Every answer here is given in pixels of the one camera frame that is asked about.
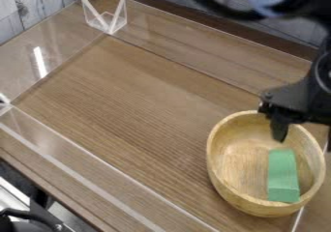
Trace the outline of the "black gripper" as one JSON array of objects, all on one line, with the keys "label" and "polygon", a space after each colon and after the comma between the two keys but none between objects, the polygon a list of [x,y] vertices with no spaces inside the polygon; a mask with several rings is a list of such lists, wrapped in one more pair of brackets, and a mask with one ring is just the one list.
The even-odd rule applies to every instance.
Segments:
[{"label": "black gripper", "polygon": [[273,139],[283,142],[291,124],[331,125],[331,94],[305,78],[265,90],[259,111],[271,119]]}]

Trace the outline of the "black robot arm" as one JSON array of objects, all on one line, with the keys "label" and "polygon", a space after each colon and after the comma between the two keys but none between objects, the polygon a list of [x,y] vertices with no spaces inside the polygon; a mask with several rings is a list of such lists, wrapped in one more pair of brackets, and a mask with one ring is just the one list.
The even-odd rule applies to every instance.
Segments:
[{"label": "black robot arm", "polygon": [[326,30],[307,75],[260,96],[259,112],[271,120],[273,139],[281,142],[292,124],[331,127],[331,0],[248,0],[252,8],[237,10],[217,0],[194,0],[216,14],[241,21],[303,17]]}]

